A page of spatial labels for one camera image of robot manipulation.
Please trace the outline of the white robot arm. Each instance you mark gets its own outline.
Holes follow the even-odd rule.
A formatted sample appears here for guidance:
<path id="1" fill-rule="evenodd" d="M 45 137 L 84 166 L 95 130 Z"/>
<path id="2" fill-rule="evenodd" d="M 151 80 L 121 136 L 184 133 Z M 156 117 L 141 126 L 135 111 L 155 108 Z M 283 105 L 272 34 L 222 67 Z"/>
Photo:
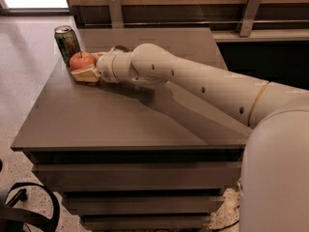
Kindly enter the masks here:
<path id="1" fill-rule="evenodd" d="M 81 82 L 173 82 L 251 128 L 242 159 L 239 232 L 309 232 L 309 92 L 229 72 L 143 43 L 72 69 Z"/>

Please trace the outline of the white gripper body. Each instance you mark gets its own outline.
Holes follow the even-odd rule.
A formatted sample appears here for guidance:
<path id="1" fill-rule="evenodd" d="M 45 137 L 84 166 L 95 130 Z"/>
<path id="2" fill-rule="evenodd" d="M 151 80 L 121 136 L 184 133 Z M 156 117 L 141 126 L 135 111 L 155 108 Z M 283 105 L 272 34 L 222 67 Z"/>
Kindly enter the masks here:
<path id="1" fill-rule="evenodd" d="M 97 61 L 97 69 L 100 73 L 102 81 L 107 83 L 116 83 L 117 78 L 113 72 L 113 61 L 115 56 L 111 53 L 106 53 L 99 57 Z"/>

